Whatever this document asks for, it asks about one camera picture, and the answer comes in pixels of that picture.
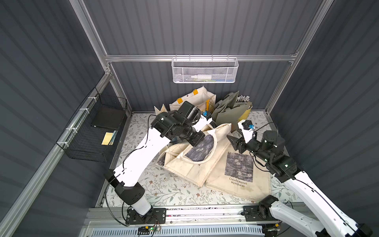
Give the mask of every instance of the yellow card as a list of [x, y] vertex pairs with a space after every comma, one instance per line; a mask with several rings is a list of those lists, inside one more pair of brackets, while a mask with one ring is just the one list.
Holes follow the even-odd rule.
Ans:
[[113, 136], [113, 133], [112, 132], [106, 132], [105, 133], [105, 136], [104, 136], [104, 139], [103, 139], [103, 143], [101, 145], [108, 145], [109, 142], [111, 141], [112, 139], [112, 136]]

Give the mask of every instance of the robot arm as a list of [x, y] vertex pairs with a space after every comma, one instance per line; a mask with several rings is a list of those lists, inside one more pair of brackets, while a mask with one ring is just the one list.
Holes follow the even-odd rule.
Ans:
[[200, 129], [211, 121], [210, 113], [201, 113], [189, 102], [184, 102], [179, 110], [160, 113], [141, 143], [121, 165], [105, 174], [106, 179], [126, 204], [131, 205], [141, 216], [146, 215], [152, 207], [144, 196], [144, 188], [138, 183], [142, 172], [176, 136], [186, 139], [192, 146], [199, 144], [205, 136]]
[[310, 219], [287, 207], [277, 198], [269, 195], [260, 202], [262, 217], [272, 216], [282, 220], [309, 237], [327, 236], [371, 236], [371, 229], [365, 224], [357, 224], [343, 213], [308, 177], [296, 162], [283, 154], [285, 140], [276, 131], [265, 131], [262, 141], [257, 141], [257, 132], [250, 120], [238, 123], [243, 137], [228, 135], [235, 150], [248, 150], [265, 161], [265, 167], [289, 189], [294, 191], [319, 221]]

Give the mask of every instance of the table surface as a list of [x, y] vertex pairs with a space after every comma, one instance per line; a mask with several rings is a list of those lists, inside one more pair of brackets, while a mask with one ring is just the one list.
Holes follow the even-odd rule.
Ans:
[[[147, 132], [148, 113], [135, 113], [132, 116], [129, 129], [122, 146], [122, 150], [117, 161], [117, 166], [121, 164], [125, 156], [133, 150], [143, 139]], [[264, 111], [252, 111], [248, 118], [254, 126], [260, 128], [268, 123]], [[264, 131], [270, 130], [267, 125], [258, 131], [258, 140], [262, 138]], [[198, 186], [186, 181], [179, 176], [162, 169], [156, 163], [156, 158], [152, 160], [139, 178], [139, 183], [145, 188], [147, 200], [153, 206], [185, 206], [185, 205], [216, 205], [216, 204], [244, 204], [254, 203], [253, 201], [239, 198], [225, 192], [215, 191], [205, 186]], [[271, 194], [282, 202], [302, 202], [301, 199], [271, 176]], [[113, 187], [107, 191], [109, 206], [121, 207], [122, 200], [114, 192]]]

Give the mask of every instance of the plastic bottle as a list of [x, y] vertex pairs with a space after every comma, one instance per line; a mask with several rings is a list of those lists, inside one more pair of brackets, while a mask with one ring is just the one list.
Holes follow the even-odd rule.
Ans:
[[195, 80], [212, 80], [212, 75], [199, 74], [191, 76], [191, 78]]

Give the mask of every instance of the shelf basket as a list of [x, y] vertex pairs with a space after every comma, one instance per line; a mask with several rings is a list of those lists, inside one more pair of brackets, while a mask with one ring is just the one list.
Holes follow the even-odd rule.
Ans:
[[233, 57], [175, 57], [171, 67], [175, 83], [234, 83], [238, 60]]
[[[119, 137], [121, 135], [121, 133], [118, 133], [118, 130], [124, 118], [120, 121], [116, 132], [114, 132], [114, 129], [91, 126], [91, 122], [101, 107], [118, 109], [125, 112], [125, 106], [126, 99], [124, 98], [97, 94], [96, 97], [92, 98], [88, 107], [83, 109], [83, 113], [75, 126], [69, 128], [70, 133], [65, 142], [58, 142], [57, 144], [72, 159], [97, 162], [106, 162], [108, 159], [112, 159], [117, 147], [115, 142], [117, 140], [116, 136]], [[108, 145], [102, 145], [106, 132], [114, 133], [114, 135]]]

